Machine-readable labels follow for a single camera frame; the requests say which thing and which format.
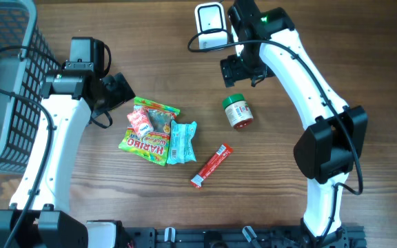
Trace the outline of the small red candy packet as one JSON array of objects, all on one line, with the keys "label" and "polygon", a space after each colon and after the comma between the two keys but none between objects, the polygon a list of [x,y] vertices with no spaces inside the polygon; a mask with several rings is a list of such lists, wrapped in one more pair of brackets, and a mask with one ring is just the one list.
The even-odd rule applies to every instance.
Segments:
[{"label": "small red candy packet", "polygon": [[127,118],[139,138],[143,138],[154,131],[154,126],[150,121],[149,111],[146,107],[135,109],[127,115]]}]

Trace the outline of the green lid sauce jar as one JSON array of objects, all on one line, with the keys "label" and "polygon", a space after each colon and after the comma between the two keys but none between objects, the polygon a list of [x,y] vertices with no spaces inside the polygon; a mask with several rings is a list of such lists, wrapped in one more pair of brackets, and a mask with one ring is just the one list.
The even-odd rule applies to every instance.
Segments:
[{"label": "green lid sauce jar", "polygon": [[253,122],[251,109],[242,94],[233,94],[222,102],[223,109],[230,125],[238,130]]}]

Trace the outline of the colourful candy bag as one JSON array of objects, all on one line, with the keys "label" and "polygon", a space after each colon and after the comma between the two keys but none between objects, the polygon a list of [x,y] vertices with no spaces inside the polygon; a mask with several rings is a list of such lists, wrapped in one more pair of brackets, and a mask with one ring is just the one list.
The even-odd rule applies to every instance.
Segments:
[{"label": "colourful candy bag", "polygon": [[149,162],[165,166],[170,146],[171,122],[181,113],[180,109],[136,96],[134,111],[143,109],[153,130],[145,136],[139,135],[129,125],[119,149],[136,154]]}]

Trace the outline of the red snack packet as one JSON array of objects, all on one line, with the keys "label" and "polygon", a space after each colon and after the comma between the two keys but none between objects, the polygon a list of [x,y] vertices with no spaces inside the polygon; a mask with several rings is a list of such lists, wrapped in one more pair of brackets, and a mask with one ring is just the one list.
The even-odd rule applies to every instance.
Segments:
[{"label": "red snack packet", "polygon": [[209,159],[190,181],[195,188],[201,188],[203,181],[208,178],[218,166],[233,152],[233,149],[226,143],[222,144],[216,153]]}]

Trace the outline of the teal snack pouch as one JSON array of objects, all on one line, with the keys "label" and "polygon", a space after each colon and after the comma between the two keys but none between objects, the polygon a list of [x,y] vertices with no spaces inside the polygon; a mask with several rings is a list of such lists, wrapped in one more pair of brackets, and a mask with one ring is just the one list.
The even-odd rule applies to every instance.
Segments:
[{"label": "teal snack pouch", "polygon": [[194,161],[196,157],[192,146],[192,139],[196,133],[197,123],[177,123],[171,121],[170,147],[167,164],[187,163]]}]

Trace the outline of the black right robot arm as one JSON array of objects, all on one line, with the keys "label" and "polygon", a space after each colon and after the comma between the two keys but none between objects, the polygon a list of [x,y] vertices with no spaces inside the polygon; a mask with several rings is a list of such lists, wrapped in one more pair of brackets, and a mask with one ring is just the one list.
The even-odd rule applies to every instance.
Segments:
[{"label": "black right robot arm", "polygon": [[304,129],[294,159],[307,178],[305,233],[317,243],[341,227],[343,190],[363,192],[360,156],[368,115],[350,107],[329,86],[307,55],[293,21],[283,8],[261,12],[252,0],[238,0],[227,11],[232,46],[221,61],[226,87],[250,79],[256,85],[275,76],[294,104]]}]

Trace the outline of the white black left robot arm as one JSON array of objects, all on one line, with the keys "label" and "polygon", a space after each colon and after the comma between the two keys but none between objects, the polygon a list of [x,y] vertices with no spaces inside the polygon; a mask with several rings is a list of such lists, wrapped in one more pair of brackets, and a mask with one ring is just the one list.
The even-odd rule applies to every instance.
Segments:
[{"label": "white black left robot arm", "polygon": [[118,73],[50,71],[41,89],[42,115],[23,179],[0,209],[0,247],[126,247],[119,220],[81,223],[69,215],[70,181],[81,137],[94,116],[135,96]]}]

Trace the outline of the white barcode scanner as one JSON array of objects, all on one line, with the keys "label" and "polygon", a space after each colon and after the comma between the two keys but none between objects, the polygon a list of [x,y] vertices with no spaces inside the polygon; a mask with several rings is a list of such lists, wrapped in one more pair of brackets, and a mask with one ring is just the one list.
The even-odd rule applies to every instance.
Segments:
[{"label": "white barcode scanner", "polygon": [[227,44],[224,8],[219,2],[202,3],[195,7],[194,16],[200,49]]}]

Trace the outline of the dark grey plastic basket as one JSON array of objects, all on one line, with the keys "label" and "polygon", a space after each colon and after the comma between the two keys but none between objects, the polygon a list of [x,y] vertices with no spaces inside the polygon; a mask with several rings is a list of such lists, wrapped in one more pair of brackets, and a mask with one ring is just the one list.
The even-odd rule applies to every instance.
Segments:
[{"label": "dark grey plastic basket", "polygon": [[[39,102],[41,79],[59,64],[33,1],[0,1],[0,88]],[[0,93],[0,174],[24,173],[40,110]]]}]

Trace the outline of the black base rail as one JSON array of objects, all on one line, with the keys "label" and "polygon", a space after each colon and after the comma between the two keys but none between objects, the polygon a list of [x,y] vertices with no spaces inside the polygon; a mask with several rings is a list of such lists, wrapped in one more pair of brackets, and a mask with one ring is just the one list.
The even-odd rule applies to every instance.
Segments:
[{"label": "black base rail", "polygon": [[311,247],[299,226],[257,229],[126,228],[119,223],[91,222],[57,237],[57,247]]}]

